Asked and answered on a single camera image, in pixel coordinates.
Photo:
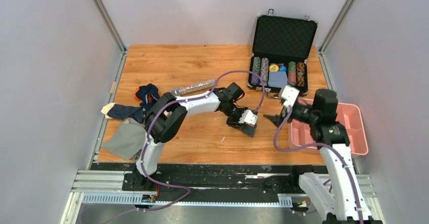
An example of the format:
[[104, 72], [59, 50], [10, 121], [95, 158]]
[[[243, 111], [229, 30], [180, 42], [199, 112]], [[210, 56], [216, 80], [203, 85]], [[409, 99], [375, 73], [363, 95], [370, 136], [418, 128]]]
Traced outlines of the navy striped underwear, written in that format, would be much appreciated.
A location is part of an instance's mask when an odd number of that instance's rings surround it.
[[241, 126], [241, 131], [242, 131], [245, 135], [247, 135], [247, 136], [249, 136], [249, 137], [253, 138], [253, 137], [254, 137], [254, 134], [255, 134], [255, 130], [256, 130], [256, 128], [257, 128], [257, 124], [255, 124], [255, 125], [250, 125], [250, 124], [244, 123], [244, 124]]

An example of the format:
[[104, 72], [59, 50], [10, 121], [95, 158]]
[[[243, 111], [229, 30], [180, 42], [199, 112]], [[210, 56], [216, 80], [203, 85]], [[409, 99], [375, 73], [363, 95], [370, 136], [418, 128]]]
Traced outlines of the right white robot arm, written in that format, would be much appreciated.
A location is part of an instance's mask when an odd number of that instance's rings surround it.
[[292, 175], [290, 188], [307, 194], [323, 223], [382, 223], [373, 217], [360, 189], [347, 130], [336, 119], [336, 92], [325, 88], [316, 90], [311, 105], [300, 103], [298, 95], [298, 89], [286, 85], [279, 93], [281, 113], [265, 116], [278, 127], [273, 137], [274, 148], [280, 152], [291, 152], [291, 149], [278, 146], [280, 130], [293, 120], [307, 124], [314, 142], [296, 147], [294, 151], [317, 147], [325, 161], [333, 192], [327, 190], [311, 169]]

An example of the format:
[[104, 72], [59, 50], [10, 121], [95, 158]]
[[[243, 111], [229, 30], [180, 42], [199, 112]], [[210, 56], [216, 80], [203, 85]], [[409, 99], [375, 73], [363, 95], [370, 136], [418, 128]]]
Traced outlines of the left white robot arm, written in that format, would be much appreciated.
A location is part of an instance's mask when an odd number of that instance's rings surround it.
[[236, 83], [228, 87], [218, 87], [202, 94], [175, 97], [166, 93], [146, 113], [144, 118], [145, 141], [141, 155], [136, 161], [139, 173], [136, 184], [142, 190], [149, 190], [155, 184], [159, 157], [164, 145], [178, 133], [183, 121], [193, 115], [220, 111], [226, 115], [226, 124], [245, 135], [254, 135], [258, 112], [248, 107], [239, 107], [236, 102], [245, 93]]

